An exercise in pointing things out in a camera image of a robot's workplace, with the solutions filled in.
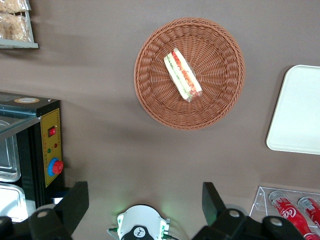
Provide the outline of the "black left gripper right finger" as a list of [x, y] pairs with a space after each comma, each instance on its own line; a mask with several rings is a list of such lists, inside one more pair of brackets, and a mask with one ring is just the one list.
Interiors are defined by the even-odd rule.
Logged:
[[235, 208], [227, 208], [212, 182], [202, 185], [202, 211], [205, 225], [194, 240], [249, 240], [245, 233], [247, 217]]

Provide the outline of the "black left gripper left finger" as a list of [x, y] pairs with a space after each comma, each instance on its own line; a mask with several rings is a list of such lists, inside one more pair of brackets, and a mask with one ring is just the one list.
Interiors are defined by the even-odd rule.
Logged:
[[28, 219], [33, 240], [71, 240], [72, 234], [89, 208], [86, 181], [77, 182], [54, 207], [37, 209]]

